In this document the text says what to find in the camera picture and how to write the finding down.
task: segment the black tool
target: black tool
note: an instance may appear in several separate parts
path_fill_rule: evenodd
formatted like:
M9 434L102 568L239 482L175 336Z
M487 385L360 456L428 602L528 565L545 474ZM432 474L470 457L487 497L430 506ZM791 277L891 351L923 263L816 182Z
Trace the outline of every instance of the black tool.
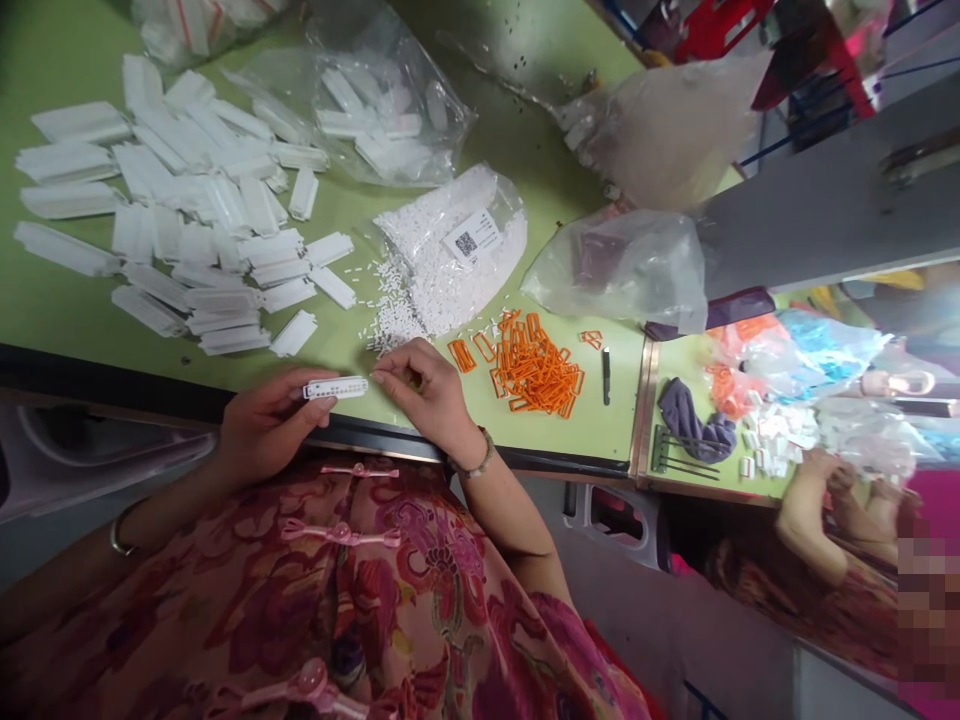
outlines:
M610 404L610 348L603 349L603 404Z

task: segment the hand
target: hand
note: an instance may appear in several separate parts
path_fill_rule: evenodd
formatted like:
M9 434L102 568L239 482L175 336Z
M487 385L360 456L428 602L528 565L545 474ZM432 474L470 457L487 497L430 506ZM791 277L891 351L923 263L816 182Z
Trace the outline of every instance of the hand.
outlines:
M487 441L467 412L460 374L433 345L417 338L384 355L374 366L373 379L420 434L458 465L469 470L483 462Z
M314 428L330 424L330 410L337 404L336 398L304 402L303 386L338 376L298 368L237 395L223 412L220 447L212 461L218 474L242 488L283 470Z

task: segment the woman's right hand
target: woman's right hand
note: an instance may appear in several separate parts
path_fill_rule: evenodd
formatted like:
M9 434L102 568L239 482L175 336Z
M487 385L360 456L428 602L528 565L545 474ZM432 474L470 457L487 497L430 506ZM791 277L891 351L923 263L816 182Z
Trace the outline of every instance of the woman's right hand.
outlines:
M458 465L472 469L483 462L487 441L470 419L460 374L433 345L417 338L384 355L374 366L373 379L420 434Z

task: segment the woman's left hand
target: woman's left hand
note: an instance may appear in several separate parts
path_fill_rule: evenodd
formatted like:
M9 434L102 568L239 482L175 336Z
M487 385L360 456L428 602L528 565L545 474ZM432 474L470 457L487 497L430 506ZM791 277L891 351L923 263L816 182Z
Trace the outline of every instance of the woman's left hand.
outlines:
M289 465L314 428L330 424L330 411L337 404L336 398L304 402L303 386L335 377L339 373L298 368L231 400L223 413L220 447L211 461L218 476L240 489Z

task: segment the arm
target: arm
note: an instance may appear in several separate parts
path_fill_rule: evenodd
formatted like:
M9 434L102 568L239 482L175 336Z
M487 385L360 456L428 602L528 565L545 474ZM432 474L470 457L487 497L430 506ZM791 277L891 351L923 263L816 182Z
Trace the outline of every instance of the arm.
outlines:
M840 467L841 461L823 450L807 453L777 517L777 535L783 544L831 587L839 587L849 569L846 553L823 532L820 516L827 480Z
M328 399L303 404L291 394L310 380L335 376L325 370L293 370L237 395L224 412L217 454L123 519L118 531L121 545L139 550L130 557L115 551L109 525L71 545L0 596L0 643L26 635L68 610L104 583L130 572L181 527L222 505L234 492L283 470L304 438L315 427L329 424L336 403Z
M478 468L487 441L470 419L456 368L417 339L384 356L373 379L427 440L462 468ZM408 384L419 384L419 391ZM570 590L550 531L513 471L496 452L487 471L463 482L474 518L528 593L544 592L571 607Z

